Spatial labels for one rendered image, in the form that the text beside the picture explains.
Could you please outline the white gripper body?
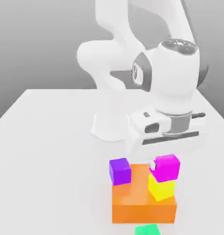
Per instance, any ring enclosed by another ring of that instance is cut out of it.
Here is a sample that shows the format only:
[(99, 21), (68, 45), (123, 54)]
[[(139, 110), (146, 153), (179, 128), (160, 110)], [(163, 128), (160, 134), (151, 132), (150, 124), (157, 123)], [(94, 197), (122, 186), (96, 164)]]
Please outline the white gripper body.
[(201, 133), (198, 131), (177, 136), (163, 136), (157, 133), (141, 134), (136, 130), (128, 130), (126, 133), (126, 154), (129, 159), (177, 155), (199, 148), (201, 148)]

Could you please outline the small magenta cube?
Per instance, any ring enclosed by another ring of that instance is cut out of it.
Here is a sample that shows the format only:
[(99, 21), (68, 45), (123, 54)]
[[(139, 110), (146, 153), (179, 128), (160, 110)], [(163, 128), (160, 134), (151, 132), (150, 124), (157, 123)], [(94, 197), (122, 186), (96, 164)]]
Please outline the small magenta cube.
[(154, 161), (156, 162), (156, 169), (149, 170), (157, 182), (161, 183), (178, 179), (180, 160), (174, 154), (158, 156)]

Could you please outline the small yellow cube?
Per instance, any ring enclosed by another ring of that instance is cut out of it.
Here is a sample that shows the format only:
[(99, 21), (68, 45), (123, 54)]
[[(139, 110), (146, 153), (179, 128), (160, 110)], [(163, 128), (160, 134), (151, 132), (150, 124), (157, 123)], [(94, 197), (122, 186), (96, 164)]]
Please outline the small yellow cube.
[(162, 201), (173, 197), (175, 193), (175, 184), (175, 180), (159, 183), (152, 174), (149, 174), (148, 176), (148, 190), (154, 196), (156, 201)]

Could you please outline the small purple cube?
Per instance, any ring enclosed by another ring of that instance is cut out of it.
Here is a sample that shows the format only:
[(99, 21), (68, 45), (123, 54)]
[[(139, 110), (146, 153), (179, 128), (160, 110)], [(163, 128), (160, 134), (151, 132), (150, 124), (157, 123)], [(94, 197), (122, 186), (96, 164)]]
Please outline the small purple cube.
[(131, 183), (131, 166), (126, 158), (109, 161), (109, 175), (114, 186)]

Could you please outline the small green cube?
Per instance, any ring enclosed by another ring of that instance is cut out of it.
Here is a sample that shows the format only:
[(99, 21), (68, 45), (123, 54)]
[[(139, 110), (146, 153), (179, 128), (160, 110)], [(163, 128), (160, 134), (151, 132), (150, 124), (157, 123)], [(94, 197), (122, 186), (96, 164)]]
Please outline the small green cube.
[(147, 224), (137, 226), (135, 228), (135, 235), (161, 235), (156, 224)]

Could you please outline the large orange box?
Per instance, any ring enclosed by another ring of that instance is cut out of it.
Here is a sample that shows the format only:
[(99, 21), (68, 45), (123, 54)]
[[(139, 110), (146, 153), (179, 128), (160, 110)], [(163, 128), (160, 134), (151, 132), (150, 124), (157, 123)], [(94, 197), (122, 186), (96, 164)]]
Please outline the large orange box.
[(132, 164), (131, 183), (112, 186), (112, 223), (171, 224), (175, 221), (175, 197), (156, 201), (148, 190), (147, 164)]

